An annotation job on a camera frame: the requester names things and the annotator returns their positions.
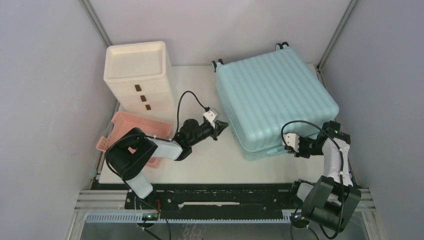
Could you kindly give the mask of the light blue ribbed suitcase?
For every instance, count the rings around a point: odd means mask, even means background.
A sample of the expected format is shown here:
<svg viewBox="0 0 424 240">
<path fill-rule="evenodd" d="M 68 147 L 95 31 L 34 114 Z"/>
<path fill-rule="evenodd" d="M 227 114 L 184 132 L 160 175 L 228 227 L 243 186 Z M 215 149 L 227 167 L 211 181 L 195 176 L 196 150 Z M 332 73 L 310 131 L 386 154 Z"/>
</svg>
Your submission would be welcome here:
<svg viewBox="0 0 424 240">
<path fill-rule="evenodd" d="M 211 64 L 222 109 L 247 161 L 285 153 L 282 134 L 315 137 L 339 113 L 316 73 L 287 42 L 272 52 Z"/>
</svg>

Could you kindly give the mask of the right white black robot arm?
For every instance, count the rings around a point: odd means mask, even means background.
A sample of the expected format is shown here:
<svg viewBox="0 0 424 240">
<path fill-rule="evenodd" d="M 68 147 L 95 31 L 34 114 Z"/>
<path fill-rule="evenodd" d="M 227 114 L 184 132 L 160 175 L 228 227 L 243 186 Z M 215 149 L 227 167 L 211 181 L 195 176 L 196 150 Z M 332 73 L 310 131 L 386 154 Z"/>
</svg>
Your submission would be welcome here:
<svg viewBox="0 0 424 240">
<path fill-rule="evenodd" d="M 299 179 L 292 185 L 289 203 L 301 209 L 301 216 L 338 235 L 346 228 L 362 194 L 350 177 L 348 153 L 351 137 L 341 131 L 340 123 L 330 120 L 318 130 L 316 138 L 281 132 L 282 145 L 296 158 L 324 157 L 322 176 L 316 183 Z"/>
</svg>

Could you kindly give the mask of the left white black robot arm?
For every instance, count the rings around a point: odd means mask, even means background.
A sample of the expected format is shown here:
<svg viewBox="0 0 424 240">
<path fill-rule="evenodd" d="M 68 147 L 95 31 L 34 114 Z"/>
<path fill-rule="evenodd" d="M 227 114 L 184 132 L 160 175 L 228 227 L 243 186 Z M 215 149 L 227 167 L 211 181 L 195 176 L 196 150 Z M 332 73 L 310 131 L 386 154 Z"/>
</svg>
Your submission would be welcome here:
<svg viewBox="0 0 424 240">
<path fill-rule="evenodd" d="M 149 209 L 155 205 L 157 196 L 142 173 L 148 161 L 151 158 L 182 161 L 193 152 L 194 145 L 209 137 L 217 141 L 228 126 L 221 120 L 210 123 L 205 119 L 199 124 L 191 118 L 171 140 L 147 135 L 134 127 L 106 150 L 105 163 L 137 195 L 138 204 Z"/>
</svg>

